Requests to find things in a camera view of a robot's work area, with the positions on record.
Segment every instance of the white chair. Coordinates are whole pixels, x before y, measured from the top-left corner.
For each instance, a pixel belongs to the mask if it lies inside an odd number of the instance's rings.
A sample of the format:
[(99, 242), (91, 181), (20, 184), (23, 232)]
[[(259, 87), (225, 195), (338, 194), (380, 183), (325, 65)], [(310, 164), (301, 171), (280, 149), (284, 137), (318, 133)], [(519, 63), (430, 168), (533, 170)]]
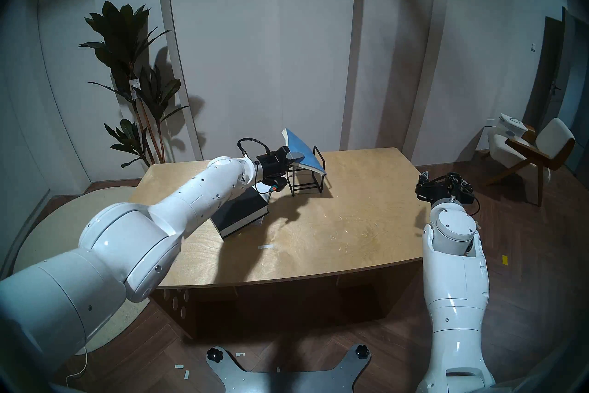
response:
[(507, 169), (489, 179), (485, 185), (499, 182), (504, 177), (518, 173), (526, 183), (537, 180), (538, 206), (542, 206), (544, 183), (550, 182), (550, 171), (559, 169), (575, 146), (575, 137), (559, 118), (553, 118), (548, 125), (536, 136), (533, 128), (522, 138), (507, 138), (495, 133), (492, 128), (489, 133), (489, 155)]

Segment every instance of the black cable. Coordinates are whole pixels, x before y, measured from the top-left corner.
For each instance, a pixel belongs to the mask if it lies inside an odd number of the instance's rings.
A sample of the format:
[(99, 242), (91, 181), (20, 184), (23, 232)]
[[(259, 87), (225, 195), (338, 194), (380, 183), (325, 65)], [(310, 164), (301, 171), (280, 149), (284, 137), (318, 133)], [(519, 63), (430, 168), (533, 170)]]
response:
[[(257, 169), (260, 166), (260, 162), (256, 160), (256, 175), (254, 177), (254, 180), (257, 179)], [(257, 182), (254, 184), (254, 190), (256, 190), (256, 192), (258, 193), (258, 195), (265, 195), (267, 193), (271, 193), (272, 192), (272, 187), (270, 187), (270, 190), (265, 191), (264, 193), (260, 193), (257, 189)]]
[(264, 146), (264, 149), (266, 149), (266, 153), (269, 154), (270, 153), (270, 149), (268, 148), (268, 146), (266, 144), (264, 144), (261, 141), (258, 141), (257, 139), (254, 138), (241, 138), (238, 142), (237, 142), (237, 147), (239, 147), (239, 150), (242, 152), (243, 156), (245, 157), (246, 151), (244, 150), (244, 148), (242, 147), (242, 141), (253, 141), (254, 143), (258, 143), (261, 144), (262, 146)]
[(474, 194), (472, 195), (472, 197), (476, 200), (476, 203), (478, 204), (478, 209), (474, 213), (468, 214), (468, 215), (470, 215), (470, 217), (477, 215), (478, 212), (481, 210), (481, 203), (479, 202), (478, 198), (476, 196), (474, 196)]

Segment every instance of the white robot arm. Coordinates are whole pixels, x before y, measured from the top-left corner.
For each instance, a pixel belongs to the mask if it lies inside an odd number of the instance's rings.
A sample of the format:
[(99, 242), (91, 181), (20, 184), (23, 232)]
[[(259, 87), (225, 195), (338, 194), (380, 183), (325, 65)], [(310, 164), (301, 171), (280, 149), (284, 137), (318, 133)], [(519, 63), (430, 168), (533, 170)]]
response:
[(421, 175), (418, 198), (432, 202), (424, 228), (424, 297), (433, 326), (429, 369), (419, 393), (466, 393), (495, 383), (481, 353), (489, 299), (487, 263), (476, 223), (462, 207), (472, 187), (455, 173), (444, 182)]
[(79, 247), (0, 282), (0, 317), (47, 373), (81, 349), (128, 298), (139, 302), (159, 285), (181, 241), (226, 201), (258, 180), (280, 191), (287, 147), (252, 161), (219, 157), (153, 206), (117, 203), (97, 214)]

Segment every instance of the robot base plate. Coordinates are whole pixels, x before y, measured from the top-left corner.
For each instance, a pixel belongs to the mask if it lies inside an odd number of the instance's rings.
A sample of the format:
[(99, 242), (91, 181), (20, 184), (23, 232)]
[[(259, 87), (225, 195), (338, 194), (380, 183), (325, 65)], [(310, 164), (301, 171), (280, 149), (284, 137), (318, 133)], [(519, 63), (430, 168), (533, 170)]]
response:
[(355, 344), (329, 371), (247, 372), (222, 347), (207, 352), (207, 363), (225, 385), (226, 392), (352, 393), (352, 386), (370, 361), (365, 345)]

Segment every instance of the baseboard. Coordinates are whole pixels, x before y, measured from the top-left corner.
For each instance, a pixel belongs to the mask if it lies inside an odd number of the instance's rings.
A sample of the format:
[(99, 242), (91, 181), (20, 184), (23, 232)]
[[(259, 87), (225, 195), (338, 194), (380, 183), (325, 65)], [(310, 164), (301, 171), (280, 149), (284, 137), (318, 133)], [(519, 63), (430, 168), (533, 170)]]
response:
[(31, 213), (31, 215), (29, 215), (25, 224), (21, 227), (21, 230), (18, 232), (17, 237), (12, 242), (8, 253), (6, 254), (6, 258), (4, 258), (2, 262), (2, 269), (0, 269), (0, 280), (5, 279), (10, 275), (14, 266), (14, 262), (17, 259), (18, 250), (25, 242), (25, 239), (29, 234), (33, 223), (53, 196), (54, 195), (51, 193), (51, 190), (48, 190), (47, 193), (45, 193), (45, 196), (41, 198), (41, 201), (39, 201), (39, 204), (37, 204), (35, 210)]

